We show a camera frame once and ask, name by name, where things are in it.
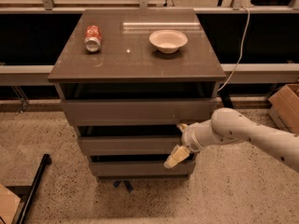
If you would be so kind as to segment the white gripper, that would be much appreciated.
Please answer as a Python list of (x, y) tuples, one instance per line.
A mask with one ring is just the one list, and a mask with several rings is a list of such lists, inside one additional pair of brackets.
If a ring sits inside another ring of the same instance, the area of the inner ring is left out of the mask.
[(176, 145), (164, 162), (164, 167), (171, 169), (180, 162), (186, 160), (191, 153), (202, 151), (207, 146), (214, 144), (214, 133), (210, 123), (194, 123), (187, 125), (180, 123), (177, 125), (182, 132), (181, 143)]

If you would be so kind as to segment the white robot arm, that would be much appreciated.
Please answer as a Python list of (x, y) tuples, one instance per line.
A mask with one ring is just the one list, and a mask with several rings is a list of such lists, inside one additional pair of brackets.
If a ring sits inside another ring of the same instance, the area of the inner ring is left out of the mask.
[(226, 145), (236, 140), (246, 141), (283, 164), (299, 171), (299, 136), (258, 124), (231, 108), (217, 109), (211, 119), (191, 125), (180, 123), (181, 144), (176, 145), (164, 162), (171, 169), (212, 145)]

